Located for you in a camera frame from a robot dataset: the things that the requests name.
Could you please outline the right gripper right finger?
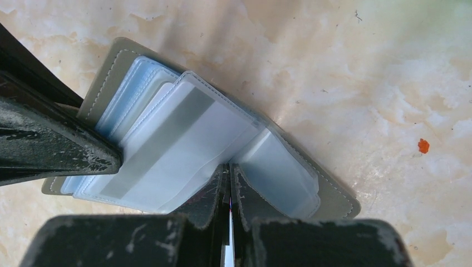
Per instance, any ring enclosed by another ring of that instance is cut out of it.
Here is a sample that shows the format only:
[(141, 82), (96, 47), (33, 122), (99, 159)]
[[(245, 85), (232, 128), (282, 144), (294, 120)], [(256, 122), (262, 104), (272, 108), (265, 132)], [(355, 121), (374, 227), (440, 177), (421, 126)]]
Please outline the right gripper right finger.
[(235, 266), (412, 266), (401, 236), (373, 219), (292, 219), (230, 166)]

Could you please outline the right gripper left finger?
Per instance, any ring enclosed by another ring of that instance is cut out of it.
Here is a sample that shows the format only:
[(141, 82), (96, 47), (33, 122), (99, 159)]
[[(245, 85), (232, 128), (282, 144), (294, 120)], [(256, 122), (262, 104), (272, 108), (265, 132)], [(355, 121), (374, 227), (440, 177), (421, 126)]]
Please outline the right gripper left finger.
[(21, 266), (223, 266), (227, 164), (167, 215), (62, 215), (37, 232)]

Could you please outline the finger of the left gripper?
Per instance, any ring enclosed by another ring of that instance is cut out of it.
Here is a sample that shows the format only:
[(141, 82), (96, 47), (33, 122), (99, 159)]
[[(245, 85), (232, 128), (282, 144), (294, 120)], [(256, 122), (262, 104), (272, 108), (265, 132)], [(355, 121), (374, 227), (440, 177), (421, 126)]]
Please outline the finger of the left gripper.
[(4, 26), (1, 26), (1, 70), (53, 102), (77, 108), (82, 105), (83, 98), (60, 81)]
[(1, 72), (1, 185), (115, 174), (123, 153), (62, 107)]

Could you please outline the grey card holder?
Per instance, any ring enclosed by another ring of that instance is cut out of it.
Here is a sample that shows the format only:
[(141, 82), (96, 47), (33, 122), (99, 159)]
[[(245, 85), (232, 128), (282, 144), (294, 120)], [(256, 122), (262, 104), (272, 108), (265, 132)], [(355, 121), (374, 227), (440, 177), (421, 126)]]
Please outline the grey card holder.
[(119, 145), (124, 164), (113, 175), (49, 177), (46, 195), (168, 214), (231, 164), (286, 216), (353, 218), (361, 210), (267, 116), (125, 37), (111, 45), (77, 118)]

